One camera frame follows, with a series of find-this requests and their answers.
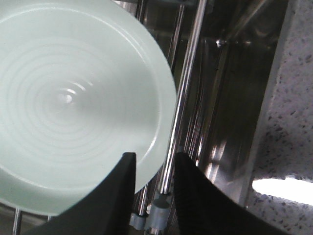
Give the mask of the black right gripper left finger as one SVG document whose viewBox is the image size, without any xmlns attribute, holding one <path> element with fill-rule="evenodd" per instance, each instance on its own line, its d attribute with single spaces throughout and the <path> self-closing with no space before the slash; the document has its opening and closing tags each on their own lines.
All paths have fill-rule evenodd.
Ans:
<svg viewBox="0 0 313 235">
<path fill-rule="evenodd" d="M 126 235 L 134 202 L 136 154 L 124 153 L 85 198 L 28 235 Z"/>
</svg>

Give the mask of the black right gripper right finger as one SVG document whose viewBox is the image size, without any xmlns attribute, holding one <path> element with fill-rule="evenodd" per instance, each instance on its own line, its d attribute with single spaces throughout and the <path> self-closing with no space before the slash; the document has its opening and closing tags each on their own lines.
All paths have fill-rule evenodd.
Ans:
<svg viewBox="0 0 313 235">
<path fill-rule="evenodd" d="M 182 235 L 283 235 L 221 192 L 190 159 L 175 154 L 174 200 Z"/>
</svg>

